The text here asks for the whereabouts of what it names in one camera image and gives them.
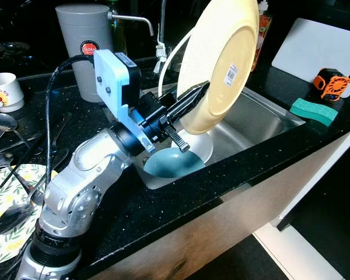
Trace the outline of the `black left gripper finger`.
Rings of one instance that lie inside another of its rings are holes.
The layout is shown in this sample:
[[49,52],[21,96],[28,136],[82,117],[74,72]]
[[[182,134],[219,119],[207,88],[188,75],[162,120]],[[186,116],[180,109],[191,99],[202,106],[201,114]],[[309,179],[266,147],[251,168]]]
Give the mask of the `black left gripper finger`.
[[170,107],[170,123],[177,123],[183,115],[188,114],[193,108],[194,105],[172,105]]
[[191,111],[204,98],[209,90],[210,82],[197,83],[177,97],[173,104],[174,111]]

